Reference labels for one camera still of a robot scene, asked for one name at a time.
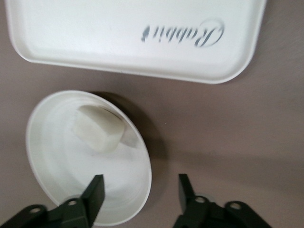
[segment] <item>rectangular white tray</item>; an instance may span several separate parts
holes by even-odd
[[[222,83],[256,46],[266,0],[6,0],[26,60]]]

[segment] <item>soap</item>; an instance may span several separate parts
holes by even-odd
[[[95,152],[113,152],[124,128],[123,121],[103,107],[84,105],[77,109],[73,132]]]

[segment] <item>logo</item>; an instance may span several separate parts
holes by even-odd
[[[166,27],[148,25],[142,32],[142,42],[154,40],[178,44],[191,42],[197,48],[211,47],[219,42],[225,31],[225,25],[220,19],[207,19],[198,27]]]

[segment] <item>gray-brown surface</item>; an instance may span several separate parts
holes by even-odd
[[[118,227],[167,228],[181,213],[178,173],[219,205],[241,200],[270,225],[304,224],[304,2],[269,0],[255,55],[237,78],[205,85],[29,63],[13,49],[0,1],[0,224],[55,205],[27,160],[29,115],[60,90],[102,92],[133,120],[152,163],[142,211]]]

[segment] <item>white bowl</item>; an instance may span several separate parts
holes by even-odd
[[[76,136],[77,110],[84,105],[104,108],[123,121],[124,133],[114,151],[97,152]],[[29,119],[26,143],[33,172],[57,205],[80,195],[95,175],[104,175],[105,201],[97,226],[124,223],[147,201],[152,172],[144,141],[131,120],[101,97],[82,91],[46,97]]]

